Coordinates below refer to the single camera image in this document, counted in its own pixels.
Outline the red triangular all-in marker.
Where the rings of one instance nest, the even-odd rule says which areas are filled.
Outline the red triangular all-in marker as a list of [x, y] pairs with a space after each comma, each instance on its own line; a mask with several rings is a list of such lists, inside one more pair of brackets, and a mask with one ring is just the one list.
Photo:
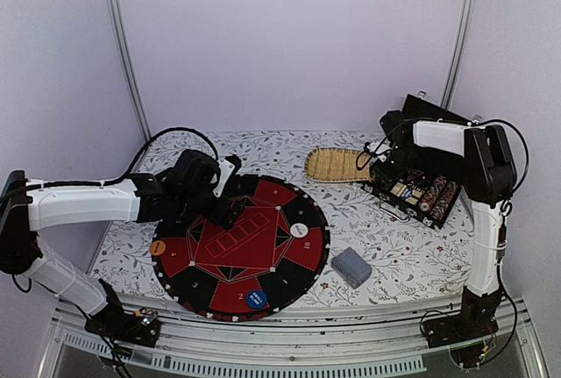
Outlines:
[[409, 169], [405, 177], [407, 182], [419, 182], [424, 178], [425, 178], [425, 173], [423, 171], [414, 168]]

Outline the black poker set case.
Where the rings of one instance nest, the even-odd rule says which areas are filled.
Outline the black poker set case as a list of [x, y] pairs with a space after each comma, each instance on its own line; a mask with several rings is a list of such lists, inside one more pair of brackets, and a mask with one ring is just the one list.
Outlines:
[[[401, 111], [404, 117], [407, 120], [412, 121], [412, 132], [413, 132], [413, 122], [415, 120], [429, 120], [429, 121], [437, 121], [442, 120], [445, 122], [450, 122], [453, 124], [460, 124], [466, 125], [468, 123], [467, 118], [463, 118], [451, 111], [443, 109], [433, 103], [427, 102], [420, 97], [407, 95], [405, 98], [404, 104], [401, 109], [396, 110]], [[385, 156], [381, 153], [385, 150], [388, 150], [389, 147], [387, 144], [384, 143], [384, 138], [380, 141], [380, 143], [365, 143], [363, 153], [367, 153], [369, 155], [369, 171], [371, 174], [371, 168], [373, 167], [373, 163], [380, 157], [382, 160], [385, 160]], [[417, 146], [413, 142], [412, 146], [412, 157], [411, 157], [411, 164], [408, 168], [418, 169], [425, 173], [425, 178], [419, 182], [407, 182], [405, 177], [406, 174], [403, 175], [397, 182], [403, 182], [407, 184], [414, 184], [417, 187], [423, 189], [425, 192], [428, 190], [430, 185], [435, 181], [435, 179], [442, 175], [448, 181], [454, 181], [459, 185], [459, 191], [455, 195], [452, 200], [452, 206], [449, 208], [448, 212], [445, 214], [444, 220], [441, 222], [435, 222], [434, 225], [428, 227], [432, 229], [440, 229], [443, 227], [446, 218], [451, 213], [451, 209], [453, 208], [454, 203], [456, 202], [460, 190], [462, 188], [464, 182], [464, 162], [463, 159], [454, 154], [445, 152], [444, 150], [432, 148], [432, 147], [423, 147]], [[403, 202], [398, 197], [394, 196], [390, 190], [391, 189], [383, 189], [381, 188], [373, 179], [370, 181], [365, 182], [363, 185], [363, 189], [366, 190], [368, 193], [376, 196], [380, 200], [380, 207], [381, 208], [388, 208], [390, 209], [390, 214], [397, 217], [400, 220], [405, 222], [409, 221], [410, 219], [415, 219], [421, 223], [423, 223], [423, 219], [425, 218], [425, 214], [420, 211], [418, 205], [413, 206], [408, 203]]]

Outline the aluminium frame post left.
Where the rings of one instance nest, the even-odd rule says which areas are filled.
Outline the aluminium frame post left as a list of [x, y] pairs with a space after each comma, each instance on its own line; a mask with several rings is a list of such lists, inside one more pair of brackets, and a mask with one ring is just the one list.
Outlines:
[[117, 44], [117, 51], [124, 73], [124, 80], [128, 89], [129, 97], [131, 99], [132, 110], [138, 123], [138, 128], [140, 130], [141, 136], [144, 140], [149, 140], [152, 137], [151, 128], [149, 125], [148, 116], [146, 115], [146, 109], [139, 92], [137, 78], [134, 72], [131, 52], [126, 37], [120, 0], [106, 1], [110, 14], [110, 22], [112, 24]]

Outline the orange big blind button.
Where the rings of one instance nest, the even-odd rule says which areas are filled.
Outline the orange big blind button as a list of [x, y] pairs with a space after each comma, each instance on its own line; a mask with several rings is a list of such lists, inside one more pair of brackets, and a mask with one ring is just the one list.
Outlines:
[[154, 240], [150, 245], [149, 251], [152, 256], [161, 256], [167, 249], [166, 242], [163, 240]]

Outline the right multicolour chip row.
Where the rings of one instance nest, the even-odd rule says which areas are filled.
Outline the right multicolour chip row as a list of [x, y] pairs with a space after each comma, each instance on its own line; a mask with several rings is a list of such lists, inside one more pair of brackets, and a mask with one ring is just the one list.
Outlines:
[[443, 221], [458, 191], [459, 185], [456, 182], [439, 175], [418, 203], [418, 208], [425, 214], [423, 223], [432, 226], [435, 222]]

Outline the blue Texas Hold'em card box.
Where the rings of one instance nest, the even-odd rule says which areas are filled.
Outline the blue Texas Hold'em card box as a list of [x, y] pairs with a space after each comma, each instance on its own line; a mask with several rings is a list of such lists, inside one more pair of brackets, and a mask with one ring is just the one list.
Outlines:
[[425, 191], [414, 184], [397, 182], [390, 192], [405, 203], [416, 206], [422, 199]]

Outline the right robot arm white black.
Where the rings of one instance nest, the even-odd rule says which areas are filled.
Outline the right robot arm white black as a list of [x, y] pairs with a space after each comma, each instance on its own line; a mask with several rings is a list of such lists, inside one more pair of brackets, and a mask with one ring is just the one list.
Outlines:
[[396, 202], [390, 189], [412, 170], [443, 179], [442, 188], [430, 185], [417, 203], [405, 203], [419, 219], [434, 219], [445, 189], [465, 191], [473, 212], [472, 268], [462, 290], [460, 311], [420, 323], [430, 347], [494, 335], [499, 327], [495, 312], [508, 298], [501, 277], [507, 247], [507, 218], [511, 198], [525, 177], [516, 172], [505, 132], [509, 123], [492, 119], [472, 121], [444, 112], [442, 116], [407, 117], [389, 111], [380, 120], [385, 134], [377, 146], [366, 145], [374, 194]]

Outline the white dealer button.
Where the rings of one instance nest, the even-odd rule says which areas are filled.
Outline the white dealer button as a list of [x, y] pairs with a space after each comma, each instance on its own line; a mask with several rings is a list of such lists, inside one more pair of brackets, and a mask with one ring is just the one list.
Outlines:
[[290, 234], [295, 239], [303, 239], [308, 236], [309, 228], [304, 223], [294, 223], [290, 226]]

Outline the aluminium front rail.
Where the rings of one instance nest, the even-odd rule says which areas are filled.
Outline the aluminium front rail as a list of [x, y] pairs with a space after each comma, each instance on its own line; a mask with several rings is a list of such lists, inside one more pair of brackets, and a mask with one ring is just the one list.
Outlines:
[[166, 299], [122, 296], [156, 310], [154, 348], [130, 346], [126, 372], [185, 377], [546, 377], [549, 370], [523, 300], [502, 303], [486, 364], [464, 369], [459, 345], [430, 347], [420, 323], [454, 314], [455, 296], [352, 307], [288, 308], [258, 321], [223, 323]]

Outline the round red black poker mat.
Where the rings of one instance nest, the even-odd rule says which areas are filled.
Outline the round red black poker mat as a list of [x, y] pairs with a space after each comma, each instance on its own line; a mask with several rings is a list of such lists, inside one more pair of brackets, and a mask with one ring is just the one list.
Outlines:
[[[271, 316], [304, 296], [330, 254], [330, 231], [317, 202], [302, 189], [266, 175], [231, 179], [224, 195], [245, 209], [229, 230], [201, 215], [160, 223], [154, 240], [166, 242], [153, 269], [165, 292], [184, 309], [224, 322]], [[304, 223], [306, 238], [290, 226]], [[267, 305], [250, 309], [246, 295], [263, 290]]]

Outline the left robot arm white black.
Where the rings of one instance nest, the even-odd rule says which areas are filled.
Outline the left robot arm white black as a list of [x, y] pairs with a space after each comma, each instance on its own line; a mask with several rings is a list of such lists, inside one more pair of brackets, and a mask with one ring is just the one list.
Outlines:
[[73, 303], [85, 316], [88, 332], [153, 347], [161, 327], [155, 313], [146, 309], [125, 312], [107, 282], [87, 276], [39, 243], [38, 232], [58, 225], [103, 221], [170, 224], [189, 214], [230, 229], [243, 205], [223, 191], [240, 167], [236, 155], [214, 159], [185, 150], [171, 168], [157, 175], [127, 174], [115, 181], [32, 181], [24, 171], [13, 171], [1, 194], [1, 270], [22, 275]]

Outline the woven bamboo tray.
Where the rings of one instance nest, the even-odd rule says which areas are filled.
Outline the woven bamboo tray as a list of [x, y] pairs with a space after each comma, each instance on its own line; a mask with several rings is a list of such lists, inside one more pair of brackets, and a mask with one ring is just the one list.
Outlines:
[[366, 182], [372, 179], [369, 155], [343, 148], [317, 148], [305, 160], [305, 175], [317, 182]]

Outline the blue small blind button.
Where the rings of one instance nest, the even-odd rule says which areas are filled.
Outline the blue small blind button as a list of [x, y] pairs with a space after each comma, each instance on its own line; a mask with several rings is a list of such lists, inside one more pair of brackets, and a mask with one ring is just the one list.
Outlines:
[[267, 296], [263, 290], [251, 290], [245, 297], [246, 305], [252, 310], [260, 310], [267, 305]]

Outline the aluminium frame post right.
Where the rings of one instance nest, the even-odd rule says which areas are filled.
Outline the aluminium frame post right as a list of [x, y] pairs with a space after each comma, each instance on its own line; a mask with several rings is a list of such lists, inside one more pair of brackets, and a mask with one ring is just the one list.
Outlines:
[[458, 28], [440, 102], [440, 106], [446, 110], [451, 108], [452, 99], [458, 83], [475, 4], [476, 0], [462, 0], [460, 5]]

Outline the aluminium frame post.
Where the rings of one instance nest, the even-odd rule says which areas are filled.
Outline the aluminium frame post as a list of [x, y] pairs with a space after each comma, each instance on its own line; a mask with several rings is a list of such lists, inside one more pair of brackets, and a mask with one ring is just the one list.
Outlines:
[[476, 0], [462, 0], [460, 5], [458, 28], [440, 102], [440, 106], [446, 110], [451, 108], [452, 99], [458, 83], [475, 4]]
[[141, 136], [144, 140], [149, 140], [152, 137], [151, 128], [149, 125], [148, 116], [146, 115], [146, 109], [139, 92], [137, 78], [134, 72], [131, 52], [126, 37], [120, 0], [106, 1], [110, 14], [110, 22], [112, 24], [117, 44], [117, 51], [124, 73], [124, 80], [128, 89], [129, 97], [131, 99], [132, 110], [138, 123], [138, 128], [140, 130]]

